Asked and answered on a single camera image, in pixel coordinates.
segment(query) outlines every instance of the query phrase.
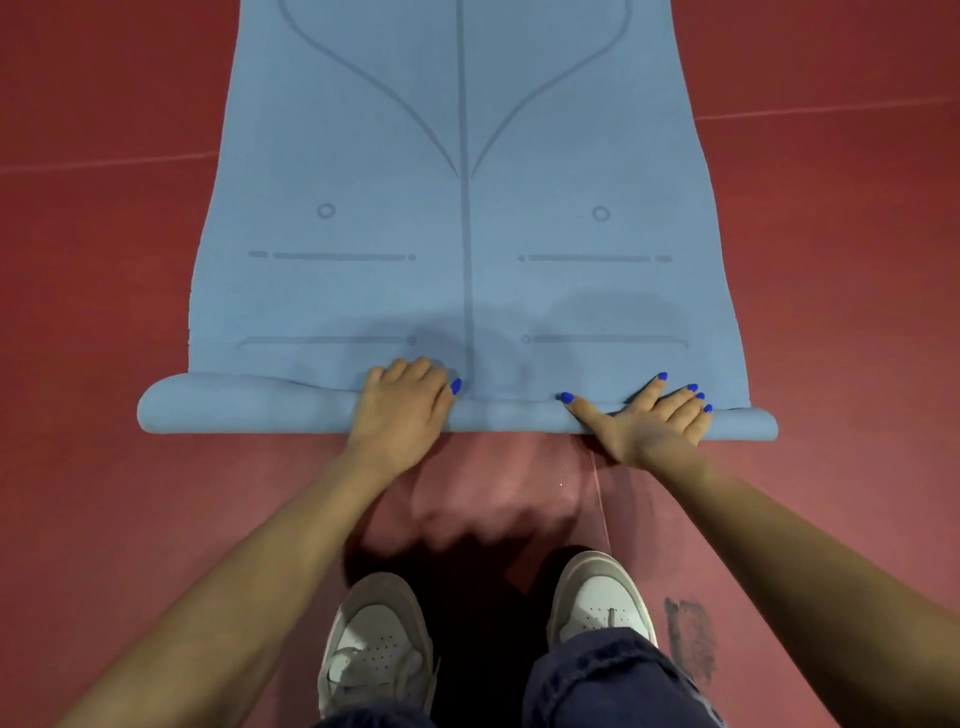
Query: jeans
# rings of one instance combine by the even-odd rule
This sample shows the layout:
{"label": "jeans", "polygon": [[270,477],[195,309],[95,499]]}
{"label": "jeans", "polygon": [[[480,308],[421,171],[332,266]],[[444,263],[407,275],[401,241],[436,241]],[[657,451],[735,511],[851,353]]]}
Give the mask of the jeans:
{"label": "jeans", "polygon": [[[523,728],[724,726],[693,681],[629,627],[584,632],[534,664]],[[318,728],[433,728],[415,708],[383,702],[332,716]]]}

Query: red floor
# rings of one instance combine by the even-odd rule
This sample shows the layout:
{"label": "red floor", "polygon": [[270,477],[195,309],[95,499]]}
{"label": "red floor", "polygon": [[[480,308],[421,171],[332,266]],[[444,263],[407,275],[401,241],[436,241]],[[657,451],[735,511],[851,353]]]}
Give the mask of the red floor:
{"label": "red floor", "polygon": [[[781,436],[705,447],[960,609],[960,6],[707,5],[675,1],[678,37],[754,402]],[[55,720],[342,444],[136,425],[142,391],[186,365],[235,20],[227,0],[0,9],[10,725]],[[576,438],[447,439],[351,553],[484,546],[488,567],[470,578],[506,594],[565,543],[628,567],[662,643],[674,613],[681,659],[730,725],[831,724],[679,507]],[[345,588],[331,574],[251,725],[315,718],[318,652]]]}

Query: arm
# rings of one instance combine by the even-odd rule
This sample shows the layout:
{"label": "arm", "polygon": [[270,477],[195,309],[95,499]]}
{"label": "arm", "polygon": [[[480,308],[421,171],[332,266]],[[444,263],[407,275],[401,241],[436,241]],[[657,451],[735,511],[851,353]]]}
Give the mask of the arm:
{"label": "arm", "polygon": [[237,726],[364,510],[440,435],[446,372],[398,360],[368,376],[345,452],[182,596],[60,728]]}
{"label": "arm", "polygon": [[701,401],[663,389],[655,379],[613,417],[568,407],[680,503],[838,722],[960,725],[960,620],[722,473],[695,447],[710,421]]}

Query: forearm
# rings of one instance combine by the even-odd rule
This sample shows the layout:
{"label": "forearm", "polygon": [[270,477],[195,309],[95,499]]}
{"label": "forearm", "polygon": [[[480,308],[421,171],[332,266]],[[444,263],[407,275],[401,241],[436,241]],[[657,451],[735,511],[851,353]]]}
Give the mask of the forearm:
{"label": "forearm", "polygon": [[351,453],[331,463],[179,599],[61,728],[238,725],[383,479]]}
{"label": "forearm", "polygon": [[960,626],[949,612],[702,453],[656,459],[682,463],[654,475],[838,719],[957,716]]}

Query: sneaker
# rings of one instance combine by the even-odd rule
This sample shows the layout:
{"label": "sneaker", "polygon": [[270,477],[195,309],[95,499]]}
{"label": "sneaker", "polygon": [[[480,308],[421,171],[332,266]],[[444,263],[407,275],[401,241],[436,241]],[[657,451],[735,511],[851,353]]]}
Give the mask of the sneaker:
{"label": "sneaker", "polygon": [[578,553],[566,565],[553,594],[546,642],[553,649],[581,632],[608,627],[630,627],[657,644],[650,613],[630,574],[606,553]]}
{"label": "sneaker", "polygon": [[326,640],[317,678],[321,717],[379,699],[429,715],[436,687],[433,643],[410,585],[383,572],[358,581]]}

